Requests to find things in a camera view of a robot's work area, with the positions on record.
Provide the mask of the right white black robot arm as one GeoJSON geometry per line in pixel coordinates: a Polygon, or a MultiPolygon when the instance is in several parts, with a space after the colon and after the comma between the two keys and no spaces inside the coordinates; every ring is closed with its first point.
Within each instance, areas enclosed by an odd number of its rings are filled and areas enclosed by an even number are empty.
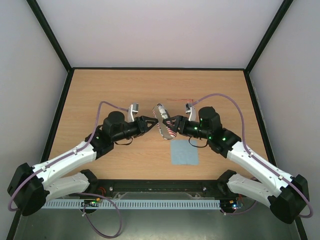
{"type": "Polygon", "coordinates": [[[211,106],[198,112],[199,121],[189,116],[170,117],[166,110],[160,111],[165,128],[180,135],[206,139],[208,146],[217,154],[246,169],[256,180],[228,170],[221,175],[218,191],[249,197],[268,207],[282,222],[291,224],[309,202],[308,181],[302,175],[291,174],[277,168],[250,149],[243,138],[221,124],[220,115],[211,106]]]}

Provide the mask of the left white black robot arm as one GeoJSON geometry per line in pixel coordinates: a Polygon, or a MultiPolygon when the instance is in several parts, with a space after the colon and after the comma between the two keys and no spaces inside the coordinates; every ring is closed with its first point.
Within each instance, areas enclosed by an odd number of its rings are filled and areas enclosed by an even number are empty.
{"type": "Polygon", "coordinates": [[[138,116],[126,122],[120,111],[112,111],[97,125],[93,133],[80,144],[46,162],[30,166],[23,163],[17,167],[7,192],[11,199],[8,210],[30,216],[46,202],[73,193],[91,191],[97,178],[89,170],[67,177],[72,170],[93,162],[114,149],[116,142],[140,137],[159,121],[148,116],[138,116]]]}

